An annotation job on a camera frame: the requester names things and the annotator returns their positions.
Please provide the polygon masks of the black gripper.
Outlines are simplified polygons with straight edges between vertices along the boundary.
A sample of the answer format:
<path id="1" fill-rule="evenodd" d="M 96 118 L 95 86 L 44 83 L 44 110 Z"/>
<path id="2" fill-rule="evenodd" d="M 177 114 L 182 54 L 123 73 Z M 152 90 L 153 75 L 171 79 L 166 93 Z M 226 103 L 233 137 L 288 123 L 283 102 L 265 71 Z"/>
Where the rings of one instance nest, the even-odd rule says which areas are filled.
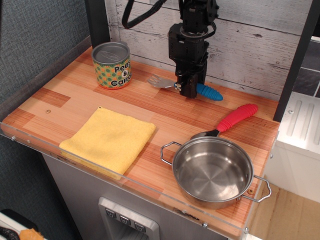
<path id="1" fill-rule="evenodd" d="M 183 34 L 183 24 L 172 25 L 168 32 L 168 55 L 175 62 L 174 88 L 186 98 L 197 97 L 197 83 L 204 84 L 207 74 L 209 43 L 203 37 Z"/>

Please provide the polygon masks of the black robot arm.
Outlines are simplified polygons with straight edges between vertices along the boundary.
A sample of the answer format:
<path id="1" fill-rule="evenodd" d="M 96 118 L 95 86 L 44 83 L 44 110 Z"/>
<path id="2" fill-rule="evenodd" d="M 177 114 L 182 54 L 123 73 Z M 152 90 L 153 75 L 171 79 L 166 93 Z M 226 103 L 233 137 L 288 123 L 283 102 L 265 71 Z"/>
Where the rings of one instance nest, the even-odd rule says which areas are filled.
<path id="1" fill-rule="evenodd" d="M 175 62 L 176 87 L 184 97 L 197 97 L 198 85 L 204 86 L 209 42 L 217 30 L 214 20 L 219 6 L 215 0 L 180 0 L 181 23 L 168 32 L 168 55 Z"/>

